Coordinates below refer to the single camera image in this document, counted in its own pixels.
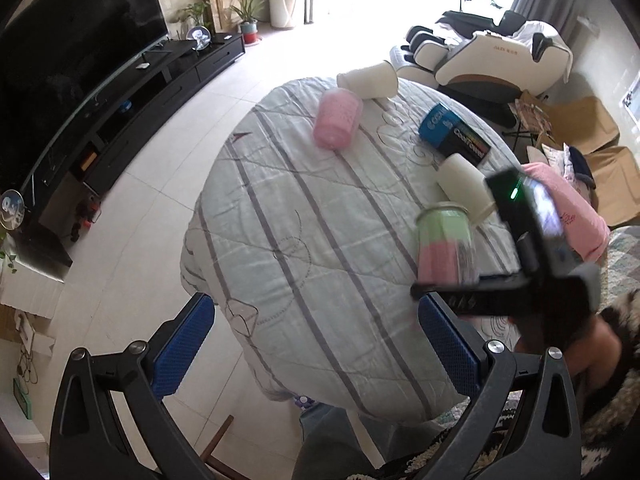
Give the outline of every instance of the tv stand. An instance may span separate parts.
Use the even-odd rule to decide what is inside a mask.
[[[156,131],[244,54],[242,36],[231,34],[224,40],[227,36],[212,34],[211,44],[201,51],[193,49],[195,41],[167,40],[161,48],[146,51],[100,90],[68,124],[20,190],[28,214],[17,236],[70,267],[71,258],[62,244],[55,243],[52,233],[38,224],[63,177],[71,173],[98,197],[107,193]],[[137,69],[141,62],[150,65]]]

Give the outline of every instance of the bolt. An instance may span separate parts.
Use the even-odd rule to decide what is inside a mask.
[[[133,355],[142,354],[145,351],[146,343],[144,341],[134,341],[129,345],[129,352]]]
[[[559,348],[556,348],[555,346],[550,346],[548,348],[547,352],[549,352],[549,355],[553,359],[561,359],[562,358],[562,351]]]
[[[504,345],[500,341],[496,341],[492,339],[486,344],[486,347],[489,349],[489,352],[493,354],[501,354],[504,352]]]
[[[84,359],[85,355],[86,350],[84,348],[76,348],[71,352],[71,358],[73,359],[73,361],[80,361]]]

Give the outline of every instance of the television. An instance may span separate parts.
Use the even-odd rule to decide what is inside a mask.
[[[167,35],[158,0],[34,0],[0,32],[0,192],[28,182],[65,123]]]

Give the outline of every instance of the white cup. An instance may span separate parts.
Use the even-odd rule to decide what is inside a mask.
[[[459,153],[447,157],[436,179],[449,200],[468,211],[471,225],[478,225],[495,210],[494,199],[484,184],[484,175]]]
[[[388,61],[338,74],[338,86],[352,91],[360,99],[378,99],[398,95],[398,75]]]

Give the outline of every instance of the blue textured pad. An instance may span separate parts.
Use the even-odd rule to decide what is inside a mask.
[[[429,295],[420,300],[418,320],[456,391],[473,399],[481,387],[480,363]]]
[[[156,399],[173,395],[213,326],[215,307],[203,296],[154,362],[151,390]]]

